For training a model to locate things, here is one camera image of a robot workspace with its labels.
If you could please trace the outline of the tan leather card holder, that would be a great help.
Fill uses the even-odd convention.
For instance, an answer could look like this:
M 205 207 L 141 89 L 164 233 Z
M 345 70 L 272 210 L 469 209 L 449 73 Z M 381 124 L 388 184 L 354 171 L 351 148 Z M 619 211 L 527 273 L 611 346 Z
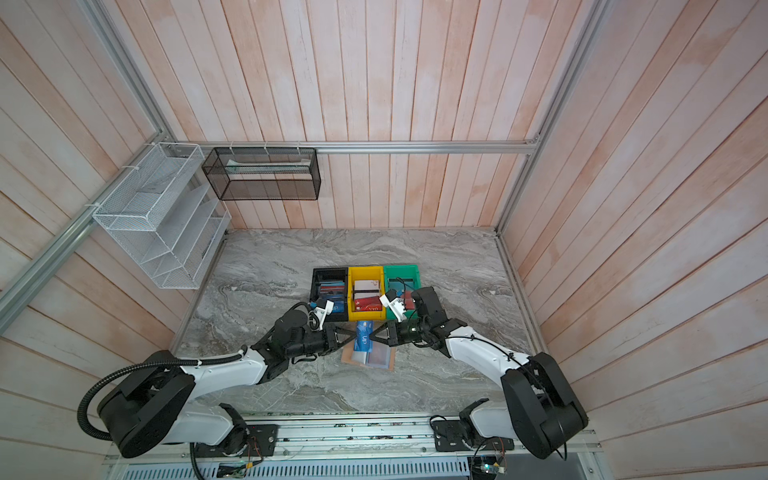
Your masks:
M 370 352 L 356 351 L 350 343 L 342 349 L 341 361 L 345 364 L 380 370 L 393 371 L 396 350 L 380 343 L 373 343 Z

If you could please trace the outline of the blue credit card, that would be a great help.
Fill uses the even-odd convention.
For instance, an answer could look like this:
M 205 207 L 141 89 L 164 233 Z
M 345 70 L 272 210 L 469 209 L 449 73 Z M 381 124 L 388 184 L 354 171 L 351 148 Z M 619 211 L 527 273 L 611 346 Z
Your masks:
M 373 321 L 356 322 L 356 338 L 354 341 L 354 351 L 370 353 L 373 350 L 370 335 L 374 330 Z

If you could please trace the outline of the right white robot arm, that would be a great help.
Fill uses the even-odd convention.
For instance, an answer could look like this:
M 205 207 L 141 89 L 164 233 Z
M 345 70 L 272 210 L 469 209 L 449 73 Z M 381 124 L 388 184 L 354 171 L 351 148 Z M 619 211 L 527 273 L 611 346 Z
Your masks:
M 518 441 L 539 459 L 553 453 L 566 459 L 567 442 L 589 419 L 555 359 L 544 352 L 515 352 L 449 317 L 432 287 L 413 291 L 411 298 L 411 312 L 394 290 L 379 298 L 395 318 L 375 329 L 370 340 L 438 351 L 474 368 L 504 394 L 501 402 L 481 398 L 471 403 L 456 421 L 439 420 L 436 435 L 474 449 L 493 439 Z

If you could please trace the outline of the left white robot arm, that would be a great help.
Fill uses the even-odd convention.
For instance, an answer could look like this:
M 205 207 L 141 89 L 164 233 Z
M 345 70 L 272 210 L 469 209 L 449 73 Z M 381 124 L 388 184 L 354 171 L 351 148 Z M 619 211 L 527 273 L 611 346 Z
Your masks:
M 228 403 L 206 407 L 197 404 L 198 398 L 265 384 L 289 366 L 329 355 L 355 337 L 348 328 L 321 322 L 319 310 L 299 302 L 260 340 L 233 354 L 191 359 L 161 350 L 107 375 L 82 398 L 77 421 L 86 435 L 113 442 L 125 458 L 180 443 L 235 456 L 254 445 L 245 419 Z

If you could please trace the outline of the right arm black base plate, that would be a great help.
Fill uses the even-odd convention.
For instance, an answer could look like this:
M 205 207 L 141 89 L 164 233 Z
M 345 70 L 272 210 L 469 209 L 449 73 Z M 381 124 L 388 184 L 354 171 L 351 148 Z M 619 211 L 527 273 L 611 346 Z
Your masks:
M 515 449 L 514 440 L 503 437 L 483 437 L 465 420 L 449 420 L 434 415 L 428 420 L 433 432 L 435 449 L 438 452 L 460 452 L 494 450 L 497 452 Z

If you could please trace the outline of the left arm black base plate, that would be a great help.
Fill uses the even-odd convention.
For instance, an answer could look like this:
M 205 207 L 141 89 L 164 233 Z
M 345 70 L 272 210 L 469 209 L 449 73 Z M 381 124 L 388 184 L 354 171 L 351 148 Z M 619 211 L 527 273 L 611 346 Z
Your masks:
M 274 455 L 278 433 L 277 424 L 248 424 L 247 430 L 236 427 L 217 445 L 196 444 L 195 455 L 197 458 L 269 458 Z

